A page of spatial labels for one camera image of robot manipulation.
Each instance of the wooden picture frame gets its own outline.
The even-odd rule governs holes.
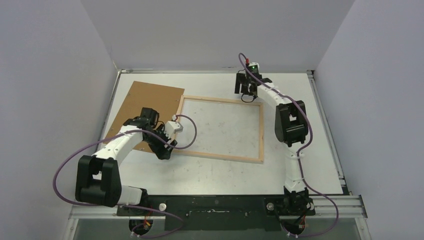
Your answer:
[[[222,103],[222,104],[237,104],[237,105],[248,105],[248,106],[258,106],[259,107],[259,133],[258,133],[258,157],[246,157],[246,156],[234,156],[234,155],[225,155],[225,154],[216,154],[216,153],[207,153],[200,151],[190,151],[190,148],[187,150],[178,150],[174,149],[172,153],[193,156],[193,157],[202,157],[209,159],[220,159],[236,162],[245,162],[245,163],[257,163],[262,164],[264,162],[264,106],[262,102],[243,102],[236,99],[225,99],[225,98],[214,98],[214,97],[205,97],[205,96],[189,96],[182,95],[179,101],[179,106],[177,109],[177,115],[181,114],[184,108],[185,100],[191,101],[200,101],[200,102],[212,102],[212,103]]]

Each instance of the wall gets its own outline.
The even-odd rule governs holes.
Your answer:
[[[0,33],[0,239],[58,240],[71,206],[53,175],[98,139],[116,70],[79,0],[2,1]],[[69,198],[77,161],[59,175]]]
[[[81,0],[119,69],[315,69],[354,0]]]
[[[373,239],[423,239],[424,1],[356,0],[316,69]]]

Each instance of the brown cardboard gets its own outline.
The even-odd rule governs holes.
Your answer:
[[[159,113],[159,120],[166,123],[174,114],[177,114],[183,93],[183,88],[133,82],[106,137],[115,136],[127,119],[140,115],[143,107],[156,110]],[[134,149],[152,152],[146,142],[139,143]]]

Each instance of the white work surface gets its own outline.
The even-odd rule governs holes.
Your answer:
[[[341,194],[317,103],[304,73],[263,73],[286,95],[303,100],[312,125],[313,142],[303,152],[306,181],[324,194]],[[112,125],[134,81],[185,89],[184,95],[240,99],[234,94],[236,73],[123,73],[114,95],[105,132]],[[267,195],[283,194],[284,147],[274,134],[275,107],[264,104],[264,163],[244,163],[171,154],[159,160],[153,153],[132,150],[119,166],[123,185],[144,188],[150,195]],[[193,126],[184,125],[185,129]]]

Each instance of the purple cable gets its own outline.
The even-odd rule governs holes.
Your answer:
[[[307,127],[308,127],[308,129],[309,129],[309,132],[310,132],[310,138],[309,138],[309,141],[305,144],[305,145],[303,145],[302,147],[300,147],[299,148],[299,150],[297,150],[297,152],[296,152],[296,154],[297,154],[297,162],[299,163],[299,169],[300,169],[300,175],[301,175],[301,177],[302,177],[302,179],[303,179],[303,183],[305,184],[305,186],[307,187],[307,188],[309,188],[312,192],[314,192],[314,193],[316,193],[316,194],[318,194],[318,195],[320,195],[320,196],[323,196],[324,198],[326,198],[326,199],[328,199],[333,205],[334,205],[334,207],[335,207],[335,220],[334,220],[334,222],[333,222],[333,224],[329,227],[329,228],[327,228],[326,230],[324,230],[324,231],[322,231],[322,232],[318,232],[318,233],[313,233],[313,234],[307,234],[307,235],[300,235],[300,236],[298,236],[298,237],[300,237],[300,238],[307,238],[307,237],[316,237],[316,236],[320,236],[320,235],[323,235],[323,234],[325,234],[325,233],[327,233],[328,231],[330,231],[330,230],[332,230],[335,226],[336,226],[336,224],[337,224],[337,222],[339,221],[339,208],[337,207],[337,204],[331,199],[331,198],[329,198],[327,195],[325,195],[324,193],[321,193],[321,192],[319,192],[319,191],[317,191],[317,190],[315,190],[315,189],[313,189],[311,186],[309,186],[309,184],[306,182],[306,180],[305,180],[305,176],[304,176],[304,170],[303,170],[303,168],[302,168],[302,162],[301,162],[301,159],[300,159],[300,153],[301,153],[301,151],[303,150],[303,149],[305,149],[307,146],[309,146],[309,145],[311,145],[311,143],[312,143],[312,139],[313,139],[313,137],[314,137],[314,135],[313,135],[313,133],[312,133],[312,127],[311,127],[311,123],[309,122],[309,119],[307,118],[307,116],[306,116],[306,114],[305,114],[305,112],[302,110],[302,108],[299,106],[299,104],[292,98],[292,97],[290,97],[290,96],[287,96],[287,95],[283,95],[283,94],[281,94],[278,90],[276,90],[276,89],[274,89],[274,88],[271,88],[270,86],[268,86],[267,84],[265,84],[264,82],[262,82],[259,78],[257,78],[256,76],[254,76],[250,71],[249,71],[249,69],[247,68],[247,66],[246,66],[246,64],[243,62],[243,60],[242,60],[242,58],[241,57],[243,57],[244,58],[244,60],[246,60],[247,58],[246,58],[246,56],[243,54],[243,53],[239,53],[238,54],[238,60],[240,61],[240,63],[241,63],[241,65],[243,66],[243,68],[244,68],[244,70],[246,71],[246,73],[248,73],[253,79],[255,79],[258,83],[260,83],[261,85],[264,85],[266,88],[268,88],[268,89],[271,89],[272,91],[274,91],[276,94],[278,94],[281,98],[283,98],[283,99],[289,99],[293,104],[294,104],[294,106],[296,106],[296,108],[299,110],[299,112],[302,114],[302,116],[303,116],[303,118],[305,119],[305,121],[306,121],[306,124],[307,124]],[[295,234],[292,234],[292,233],[289,233],[290,234],[290,236],[293,236],[293,237],[296,237],[297,235],[295,235]]]
[[[181,150],[181,149],[186,149],[186,148],[188,148],[188,147],[190,147],[191,145],[193,145],[193,143],[195,142],[195,140],[196,140],[196,137],[197,137],[197,135],[198,135],[198,128],[197,128],[197,126],[196,126],[196,124],[195,124],[195,121],[193,121],[193,119],[191,119],[189,116],[186,116],[186,115],[183,115],[183,114],[179,114],[179,115],[176,115],[176,117],[183,117],[183,118],[186,118],[186,119],[188,119],[188,120],[190,120],[190,122],[193,124],[193,126],[194,126],[194,137],[193,137],[193,140],[187,145],[187,146],[172,146],[172,145],[170,145],[169,143],[167,143],[165,140],[163,140],[161,137],[159,137],[158,135],[156,135],[156,134],[154,134],[153,132],[150,132],[150,131],[146,131],[146,130],[143,130],[143,129],[137,129],[137,130],[131,130],[131,131],[126,131],[126,132],[123,132],[123,133],[120,133],[120,134],[117,134],[117,135],[115,135],[115,136],[112,136],[112,137],[108,137],[108,138],[105,138],[105,139],[102,139],[102,140],[98,140],[98,141],[96,141],[96,142],[93,142],[93,143],[90,143],[90,144],[88,144],[87,146],[84,146],[84,147],[82,147],[82,148],[80,148],[80,149],[78,149],[76,152],[74,152],[74,153],[72,153],[69,157],[67,157],[66,159],[65,159],[65,161],[63,161],[62,162],[62,164],[59,166],[59,168],[57,169],[57,171],[56,171],[56,173],[54,174],[54,177],[53,177],[53,191],[54,191],[54,193],[60,198],[60,199],[62,199],[63,201],[65,201],[65,202],[67,202],[67,203],[69,203],[69,204],[73,204],[73,205],[78,205],[78,206],[97,206],[97,205],[95,205],[95,204],[90,204],[90,203],[83,203],[83,202],[78,202],[78,201],[72,201],[72,200],[69,200],[69,199],[67,199],[66,197],[64,197],[60,192],[59,192],[59,190],[58,190],[58,186],[57,186],[57,183],[56,183],[56,181],[57,181],[57,179],[58,179],[58,175],[59,175],[59,173],[61,172],[61,170],[64,168],[64,166],[73,158],[73,157],[75,157],[77,154],[79,154],[79,153],[81,153],[82,151],[84,151],[84,150],[86,150],[86,149],[88,149],[88,148],[91,148],[91,147],[93,147],[93,146],[96,146],[96,145],[98,145],[98,144],[101,144],[101,143],[104,143],[104,142],[108,142],[108,141],[110,141],[110,140],[113,140],[113,139],[117,139],[117,138],[119,138],[119,137],[121,137],[121,136],[124,136],[125,134],[132,134],[132,133],[145,133],[145,134],[148,134],[148,135],[151,135],[152,137],[155,137],[155,138],[157,138],[158,140],[160,140],[163,144],[165,144],[165,145],[167,145],[167,146],[169,146],[169,147],[171,147],[171,148],[173,148],[173,149],[179,149],[179,150]]]
[[[125,206],[125,207],[127,207],[127,208],[142,209],[142,210],[152,211],[152,212],[159,213],[159,214],[165,214],[165,215],[168,215],[168,216],[171,216],[171,217],[173,217],[173,218],[176,218],[176,219],[180,220],[180,221],[181,221],[181,223],[182,223],[182,224],[181,224],[181,226],[179,226],[179,227],[177,227],[177,228],[175,228],[175,229],[172,229],[171,231],[162,232],[162,233],[160,233],[160,234],[153,235],[153,236],[144,236],[144,235],[141,235],[140,237],[141,237],[142,239],[155,239],[155,238],[160,238],[160,237],[163,237],[163,236],[169,235],[169,234],[171,234],[171,233],[174,233],[174,232],[176,232],[176,231],[180,230],[180,229],[183,227],[183,224],[184,224],[184,220],[183,220],[181,217],[179,217],[179,216],[177,216],[177,215],[174,215],[174,214],[172,214],[172,213],[166,212],[166,211],[161,211],[161,210],[156,210],[156,209],[149,208],[149,207],[136,206],[136,205],[124,205],[124,206]],[[133,228],[131,229],[131,232],[133,233],[133,232],[134,232],[137,228],[141,227],[142,225],[144,225],[144,222],[143,222],[143,223],[140,223],[140,224],[138,224],[138,225],[136,225],[135,227],[133,227]]]

